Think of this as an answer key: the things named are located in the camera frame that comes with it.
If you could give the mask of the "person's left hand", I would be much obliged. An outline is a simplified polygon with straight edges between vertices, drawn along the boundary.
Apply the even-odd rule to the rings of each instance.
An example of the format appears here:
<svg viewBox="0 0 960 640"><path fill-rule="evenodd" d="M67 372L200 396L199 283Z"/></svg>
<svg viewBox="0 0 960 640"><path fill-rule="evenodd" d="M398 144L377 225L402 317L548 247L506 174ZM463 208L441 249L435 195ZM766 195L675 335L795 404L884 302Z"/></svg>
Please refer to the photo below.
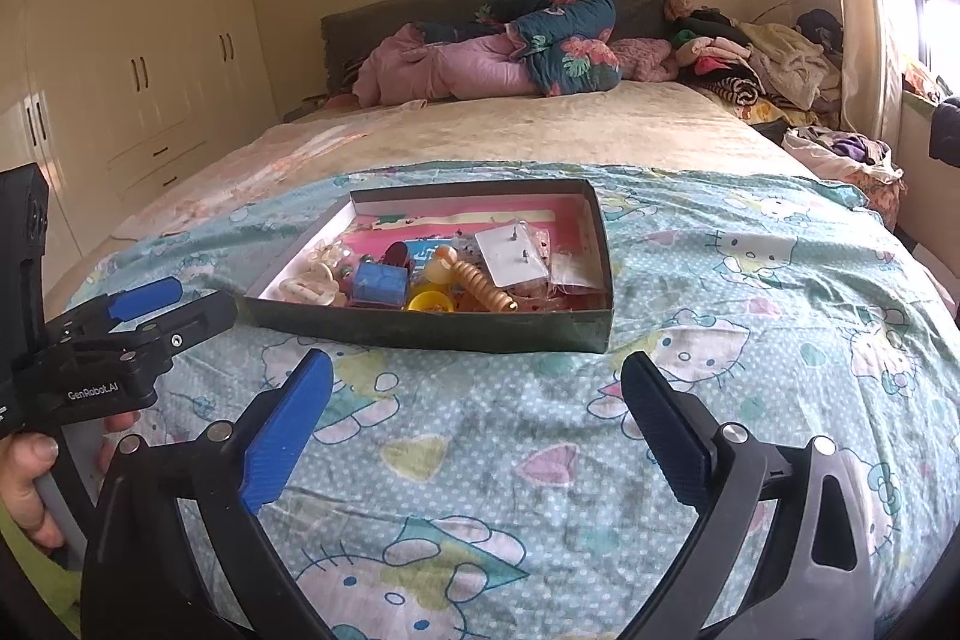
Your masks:
<svg viewBox="0 0 960 640"><path fill-rule="evenodd" d="M36 481L52 470L59 443L39 432L20 432L2 440L0 492L14 525L44 554L65 544L59 526L46 509Z"/></svg>

